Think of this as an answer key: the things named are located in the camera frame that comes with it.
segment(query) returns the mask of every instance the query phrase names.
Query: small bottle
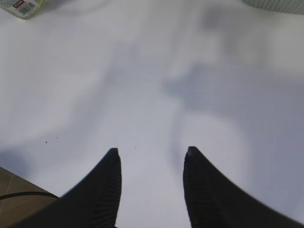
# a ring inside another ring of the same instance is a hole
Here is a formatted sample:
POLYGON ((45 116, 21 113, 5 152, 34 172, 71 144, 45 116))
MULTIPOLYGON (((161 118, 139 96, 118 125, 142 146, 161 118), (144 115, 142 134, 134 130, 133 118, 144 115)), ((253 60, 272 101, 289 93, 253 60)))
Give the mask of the small bottle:
POLYGON ((44 6, 45 0, 0 0, 0 8, 20 19, 29 19, 44 6))

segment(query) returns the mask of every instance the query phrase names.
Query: product label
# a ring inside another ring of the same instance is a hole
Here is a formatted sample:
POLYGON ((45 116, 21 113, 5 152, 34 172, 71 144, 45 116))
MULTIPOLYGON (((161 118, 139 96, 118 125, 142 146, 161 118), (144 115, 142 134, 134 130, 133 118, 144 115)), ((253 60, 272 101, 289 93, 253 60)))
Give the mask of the product label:
POLYGON ((38 7, 35 0, 0 0, 0 5, 20 17, 27 17, 38 7))

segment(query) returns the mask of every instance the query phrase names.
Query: black cable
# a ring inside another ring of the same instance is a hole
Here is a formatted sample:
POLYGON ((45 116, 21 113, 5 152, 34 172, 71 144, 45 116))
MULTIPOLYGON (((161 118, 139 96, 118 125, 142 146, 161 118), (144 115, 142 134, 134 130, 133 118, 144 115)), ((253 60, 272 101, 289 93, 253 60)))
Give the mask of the black cable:
POLYGON ((25 192, 17 192, 17 193, 0 196, 0 200, 5 200, 8 198, 17 197, 17 196, 46 196, 46 197, 52 197, 55 199, 59 198, 58 196, 55 196, 54 194, 49 193, 49 192, 25 191, 25 192))

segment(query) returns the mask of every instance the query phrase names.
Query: white table surface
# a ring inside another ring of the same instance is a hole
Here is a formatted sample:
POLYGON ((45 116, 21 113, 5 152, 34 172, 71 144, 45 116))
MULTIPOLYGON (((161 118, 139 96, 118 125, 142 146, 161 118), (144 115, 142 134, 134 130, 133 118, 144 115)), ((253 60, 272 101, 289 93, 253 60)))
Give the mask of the white table surface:
POLYGON ((239 0, 50 0, 26 22, 1 11, 0 166, 61 196, 118 147, 117 226, 184 228, 195 145, 304 222, 303 40, 304 16, 239 0))

